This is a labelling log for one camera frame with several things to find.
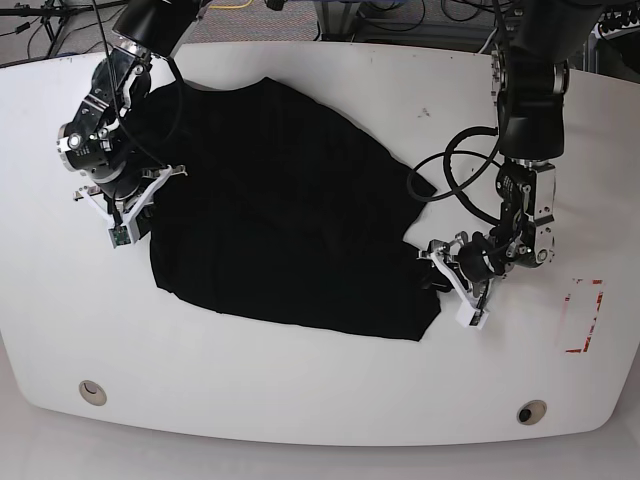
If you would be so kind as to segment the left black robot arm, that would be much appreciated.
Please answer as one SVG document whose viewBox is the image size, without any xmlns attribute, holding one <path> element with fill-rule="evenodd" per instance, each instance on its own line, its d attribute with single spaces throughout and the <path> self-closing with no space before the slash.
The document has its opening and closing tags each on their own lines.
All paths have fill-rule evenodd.
<svg viewBox="0 0 640 480">
<path fill-rule="evenodd" d="M 497 124 L 470 127 L 458 133 L 440 153 L 447 192 L 410 195 L 425 204 L 456 197 L 476 218 L 491 225 L 488 234 L 460 232 L 450 242 L 433 240 L 420 258 L 431 262 L 447 290 L 461 300 L 456 319 L 481 328 L 488 311 L 492 283 L 514 266 L 540 267 L 554 255 L 552 231 L 556 173 L 553 160 L 564 153 L 564 96 L 570 79 L 569 57 L 586 40 L 608 1 L 495 1 L 492 75 Z M 493 218 L 476 207 L 459 183 L 452 159 L 460 144 L 491 136 L 496 144 L 484 156 L 487 169 L 497 155 L 504 158 L 495 179 L 501 199 Z"/>
</svg>

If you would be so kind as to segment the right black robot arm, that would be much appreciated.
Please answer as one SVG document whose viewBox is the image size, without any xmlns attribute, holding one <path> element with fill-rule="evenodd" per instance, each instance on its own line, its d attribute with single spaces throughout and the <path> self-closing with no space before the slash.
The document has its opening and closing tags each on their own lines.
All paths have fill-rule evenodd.
<svg viewBox="0 0 640 480">
<path fill-rule="evenodd" d="M 175 55 L 209 6 L 207 1 L 130 2 L 114 26 L 120 43 L 104 47 L 89 93 L 59 130 L 56 146 L 63 165 L 92 182 L 74 197 L 86 200 L 106 221 L 114 247 L 132 245 L 146 234 L 155 193 L 186 171 L 159 156 L 177 132 L 179 117 L 150 143 L 138 139 L 125 118 L 150 92 L 153 58 L 168 64 L 177 86 L 177 111 L 184 111 L 185 86 Z"/>
</svg>

